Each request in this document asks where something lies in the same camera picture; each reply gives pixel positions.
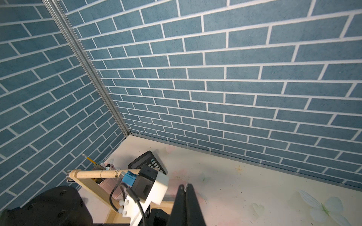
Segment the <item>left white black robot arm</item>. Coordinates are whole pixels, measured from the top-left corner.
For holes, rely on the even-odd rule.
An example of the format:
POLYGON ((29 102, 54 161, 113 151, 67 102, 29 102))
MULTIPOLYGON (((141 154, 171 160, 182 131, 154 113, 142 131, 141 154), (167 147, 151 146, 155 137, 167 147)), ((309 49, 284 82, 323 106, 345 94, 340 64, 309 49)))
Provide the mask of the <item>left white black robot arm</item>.
POLYGON ((1 213, 2 226, 94 226, 92 216, 75 188, 58 186, 22 208, 1 213))

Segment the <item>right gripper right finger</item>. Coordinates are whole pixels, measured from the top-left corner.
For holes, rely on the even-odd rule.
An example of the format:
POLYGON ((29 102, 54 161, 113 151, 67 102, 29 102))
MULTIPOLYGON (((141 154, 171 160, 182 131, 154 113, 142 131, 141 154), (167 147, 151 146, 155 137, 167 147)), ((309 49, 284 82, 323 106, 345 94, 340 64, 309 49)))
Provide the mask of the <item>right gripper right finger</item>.
POLYGON ((206 226, 195 189, 192 184, 186 185, 186 222, 188 226, 206 226))

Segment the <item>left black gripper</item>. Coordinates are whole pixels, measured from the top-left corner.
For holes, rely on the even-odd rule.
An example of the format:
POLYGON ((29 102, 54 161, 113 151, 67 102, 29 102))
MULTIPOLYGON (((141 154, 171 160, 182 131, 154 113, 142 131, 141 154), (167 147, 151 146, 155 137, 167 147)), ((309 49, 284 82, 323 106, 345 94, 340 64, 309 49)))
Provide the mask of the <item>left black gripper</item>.
POLYGON ((146 226, 166 226, 170 215, 161 209, 149 209, 146 214, 146 226))

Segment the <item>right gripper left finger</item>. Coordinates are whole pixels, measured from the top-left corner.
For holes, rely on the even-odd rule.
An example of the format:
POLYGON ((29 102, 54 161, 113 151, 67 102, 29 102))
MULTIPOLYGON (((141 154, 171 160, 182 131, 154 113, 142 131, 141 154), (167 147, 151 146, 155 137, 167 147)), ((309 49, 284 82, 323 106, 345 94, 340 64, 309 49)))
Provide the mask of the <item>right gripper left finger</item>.
POLYGON ((168 219, 167 226, 186 226, 186 191, 183 184, 179 185, 171 215, 168 219))

